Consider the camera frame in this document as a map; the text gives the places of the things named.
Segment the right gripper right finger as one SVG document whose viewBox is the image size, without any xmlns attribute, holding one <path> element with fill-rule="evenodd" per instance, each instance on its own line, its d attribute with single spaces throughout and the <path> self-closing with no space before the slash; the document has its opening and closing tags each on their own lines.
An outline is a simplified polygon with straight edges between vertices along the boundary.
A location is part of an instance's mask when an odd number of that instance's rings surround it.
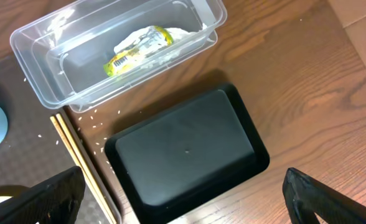
<svg viewBox="0 0 366 224">
<path fill-rule="evenodd" d="M 366 207 L 338 191 L 290 167 L 283 195 L 292 223 L 366 223 Z"/>
</svg>

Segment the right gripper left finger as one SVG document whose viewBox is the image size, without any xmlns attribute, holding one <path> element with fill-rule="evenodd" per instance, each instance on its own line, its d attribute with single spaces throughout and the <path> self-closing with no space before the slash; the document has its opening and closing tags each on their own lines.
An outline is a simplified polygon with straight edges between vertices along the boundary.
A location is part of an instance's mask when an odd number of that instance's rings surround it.
<svg viewBox="0 0 366 224">
<path fill-rule="evenodd" d="M 0 203 L 0 224 L 76 222 L 85 193 L 81 168 L 71 167 Z"/>
</svg>

